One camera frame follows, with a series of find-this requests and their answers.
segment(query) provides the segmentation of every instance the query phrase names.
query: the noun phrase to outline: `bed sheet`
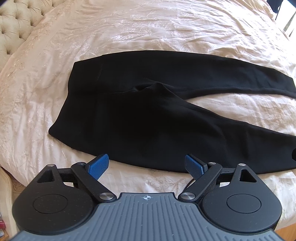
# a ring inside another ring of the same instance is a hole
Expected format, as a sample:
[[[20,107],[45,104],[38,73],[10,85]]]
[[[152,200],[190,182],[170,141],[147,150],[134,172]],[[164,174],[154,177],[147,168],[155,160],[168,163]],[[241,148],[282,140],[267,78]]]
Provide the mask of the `bed sheet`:
[[[91,160],[52,138],[48,129],[66,99],[75,61],[129,50],[214,54],[275,68],[295,79],[294,46],[275,25],[265,0],[67,0],[46,14],[0,73],[0,165],[27,185],[48,163],[65,168]],[[188,101],[296,135],[296,100],[286,96],[228,93]],[[282,203],[277,228],[295,223],[296,170],[260,178]],[[190,179],[189,174],[115,161],[100,177],[116,195],[178,195]]]

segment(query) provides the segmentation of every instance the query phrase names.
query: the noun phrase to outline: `upholstered headboard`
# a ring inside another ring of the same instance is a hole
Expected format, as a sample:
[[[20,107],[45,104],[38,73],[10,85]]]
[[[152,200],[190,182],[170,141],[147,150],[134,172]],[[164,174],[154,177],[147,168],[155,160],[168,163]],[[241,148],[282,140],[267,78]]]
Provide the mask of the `upholstered headboard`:
[[[0,71],[43,16],[65,0],[7,0],[0,7]]]

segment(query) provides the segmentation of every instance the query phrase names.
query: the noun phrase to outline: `bedspread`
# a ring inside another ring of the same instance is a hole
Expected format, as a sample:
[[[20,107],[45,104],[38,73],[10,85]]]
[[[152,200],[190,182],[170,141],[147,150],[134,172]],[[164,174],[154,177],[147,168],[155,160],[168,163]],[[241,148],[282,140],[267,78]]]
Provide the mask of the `bedspread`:
[[[67,0],[45,15],[0,73],[0,164],[27,185],[48,163],[64,168],[91,160],[52,138],[48,129],[67,96],[75,61],[129,50],[214,54],[296,75],[295,49],[265,0]],[[188,101],[296,135],[296,100],[286,96],[228,93]],[[277,228],[295,223],[296,170],[260,178],[282,203]],[[178,195],[190,179],[111,161],[100,181],[116,195]]]

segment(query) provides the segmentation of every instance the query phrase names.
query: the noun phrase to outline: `triangular cutout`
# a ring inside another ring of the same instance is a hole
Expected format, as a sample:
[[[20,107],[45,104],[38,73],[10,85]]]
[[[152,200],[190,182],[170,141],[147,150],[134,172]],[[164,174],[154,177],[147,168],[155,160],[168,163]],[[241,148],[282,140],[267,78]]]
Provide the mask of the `triangular cutout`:
[[[257,182],[256,179],[248,172],[248,170],[243,169],[241,171],[241,176],[239,178],[241,182],[248,182],[248,183],[255,183]]]
[[[38,183],[48,183],[48,182],[53,182],[54,181],[54,176],[52,174],[51,170],[46,170],[43,175],[38,179]]]

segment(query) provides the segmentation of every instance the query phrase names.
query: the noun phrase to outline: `gray ribbed panel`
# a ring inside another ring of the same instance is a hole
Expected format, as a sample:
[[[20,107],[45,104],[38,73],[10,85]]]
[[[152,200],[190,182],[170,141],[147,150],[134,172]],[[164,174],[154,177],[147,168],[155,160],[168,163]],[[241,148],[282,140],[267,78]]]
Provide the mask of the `gray ribbed panel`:
[[[112,203],[100,204],[84,225],[65,234],[41,236],[25,231],[13,241],[280,241],[273,231],[237,235],[219,230],[192,203],[175,199],[172,193],[123,193]]]

